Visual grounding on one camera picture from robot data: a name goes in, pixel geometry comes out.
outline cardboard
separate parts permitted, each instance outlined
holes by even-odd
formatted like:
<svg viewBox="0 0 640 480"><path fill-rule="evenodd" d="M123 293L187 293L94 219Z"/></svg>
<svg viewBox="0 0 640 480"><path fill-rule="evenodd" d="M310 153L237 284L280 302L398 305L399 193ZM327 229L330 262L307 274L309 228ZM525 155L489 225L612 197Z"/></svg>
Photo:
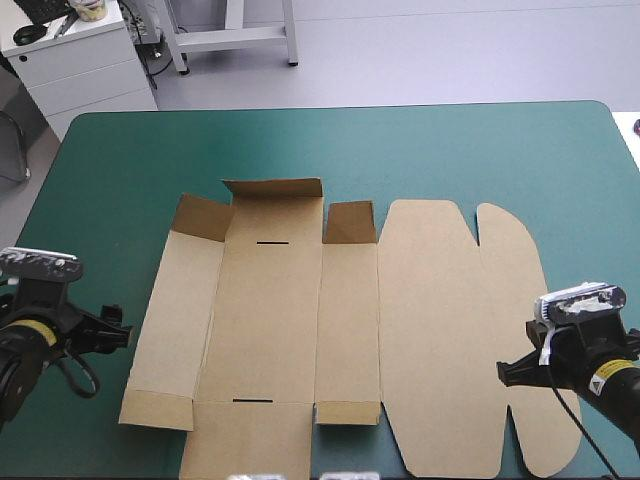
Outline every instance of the cardboard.
<svg viewBox="0 0 640 480"><path fill-rule="evenodd" d="M308 480L311 404L195 404L196 430L187 436L180 478L223 479L278 473Z"/></svg>
<svg viewBox="0 0 640 480"><path fill-rule="evenodd" d="M181 198L120 415L189 431L181 478L306 480L314 404L318 424L375 425L381 398L416 476L495 476L507 405L532 472L570 460L549 392L496 374L545 291L515 218L481 206L478 247L455 204L398 201L378 245L371 202L348 202L323 240L319 179L225 185L232 205Z"/></svg>
<svg viewBox="0 0 640 480"><path fill-rule="evenodd" d="M191 203L192 197L184 197ZM178 213L186 208L181 202ZM175 224L182 224L176 217ZM131 367L120 423L193 430L200 364L224 243L171 230Z"/></svg>
<svg viewBox="0 0 640 480"><path fill-rule="evenodd" d="M332 204L324 241L316 422L377 425L378 271L371 202Z"/></svg>
<svg viewBox="0 0 640 480"><path fill-rule="evenodd" d="M512 362L532 349L523 325L531 319L531 299L547 292L544 272L535 242L517 218L484 203L477 219L487 293L501 320L499 338L509 339L499 348L502 358ZM561 395L579 417L577 396L566 390ZM538 477L559 472L575 455L581 433L551 389L510 387L507 401L529 471Z"/></svg>
<svg viewBox="0 0 640 480"><path fill-rule="evenodd" d="M580 440L553 395L507 389L496 361L531 351L532 303L546 291L535 244L504 210L478 210L480 245L457 206L395 201L379 245L383 401L407 469L494 477L507 405L527 467L551 475ZM566 395L579 412L574 394Z"/></svg>

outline cardboard flap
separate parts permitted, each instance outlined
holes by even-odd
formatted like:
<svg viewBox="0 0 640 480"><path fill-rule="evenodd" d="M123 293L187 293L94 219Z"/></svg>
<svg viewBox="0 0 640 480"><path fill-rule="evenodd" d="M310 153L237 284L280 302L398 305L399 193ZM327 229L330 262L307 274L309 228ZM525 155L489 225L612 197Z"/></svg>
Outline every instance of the cardboard flap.
<svg viewBox="0 0 640 480"><path fill-rule="evenodd" d="M571 460L579 431L551 392L506 388L495 371L532 349L524 324L546 291L537 249L494 205L479 207L478 227L479 246L450 202L396 201L389 211L379 247L387 414L414 475L493 477L510 404L527 468L551 475Z"/></svg>
<svg viewBox="0 0 640 480"><path fill-rule="evenodd" d="M536 245L525 226L509 212L491 204L477 209L480 255L485 268L488 295L500 322L499 355L515 361L532 350L524 335L531 320L533 301L547 292ZM563 397L580 417L577 396ZM550 389L510 387L511 405L518 441L527 468L539 477L558 473L575 455L580 431L564 412Z"/></svg>
<svg viewBox="0 0 640 480"><path fill-rule="evenodd" d="M223 182L236 197L322 197L322 182L319 178L223 180Z"/></svg>
<svg viewBox="0 0 640 480"><path fill-rule="evenodd" d="M171 225L174 232L224 242L233 207L185 193Z"/></svg>
<svg viewBox="0 0 640 480"><path fill-rule="evenodd" d="M454 203L392 203L378 249L383 401L417 477L500 470L506 389L477 250Z"/></svg>
<svg viewBox="0 0 640 480"><path fill-rule="evenodd" d="M380 415L377 245L324 245L316 347L316 423Z"/></svg>
<svg viewBox="0 0 640 480"><path fill-rule="evenodd" d="M312 404L198 403L180 478L271 473L309 480Z"/></svg>
<svg viewBox="0 0 640 480"><path fill-rule="evenodd" d="M316 403L318 425L378 425L382 407L375 402Z"/></svg>
<svg viewBox="0 0 640 480"><path fill-rule="evenodd" d="M373 203L332 203L324 243L376 243Z"/></svg>
<svg viewBox="0 0 640 480"><path fill-rule="evenodd" d="M170 231L140 332L127 393L142 391L146 409L126 401L121 421L181 428L187 403L167 409L167 398L188 399L189 408L205 350L211 305L218 284L224 244ZM167 417L158 420L157 410Z"/></svg>
<svg viewBox="0 0 640 480"><path fill-rule="evenodd" d="M118 423L190 432L193 430L193 400L127 388Z"/></svg>

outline gray floor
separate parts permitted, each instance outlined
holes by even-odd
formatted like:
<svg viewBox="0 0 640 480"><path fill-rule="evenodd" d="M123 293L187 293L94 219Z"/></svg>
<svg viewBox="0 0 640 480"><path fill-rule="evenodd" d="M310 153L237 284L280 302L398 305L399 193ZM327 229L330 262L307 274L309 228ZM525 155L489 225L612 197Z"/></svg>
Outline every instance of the gray floor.
<svg viewBox="0 0 640 480"><path fill-rule="evenodd" d="M281 0L246 0L249 25ZM219 1L174 0L190 31L219 26ZM157 77L161 109L238 109L595 99L640 111L640 0L294 0L300 65L284 48L189 55ZM154 62L157 70L167 56ZM27 126L33 177L0 183L0 247L15 242L58 149L28 94L0 71L0 108ZM636 113L617 116L625 139ZM46 248L46 245L34 245Z"/></svg>

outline black slot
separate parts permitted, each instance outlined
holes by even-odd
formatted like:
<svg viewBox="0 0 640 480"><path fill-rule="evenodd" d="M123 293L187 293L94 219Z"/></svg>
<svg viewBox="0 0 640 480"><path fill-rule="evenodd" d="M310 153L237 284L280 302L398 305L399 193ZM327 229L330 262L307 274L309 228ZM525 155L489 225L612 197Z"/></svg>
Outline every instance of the black slot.
<svg viewBox="0 0 640 480"><path fill-rule="evenodd" d="M234 398L234 403L273 403L273 400L266 398Z"/></svg>

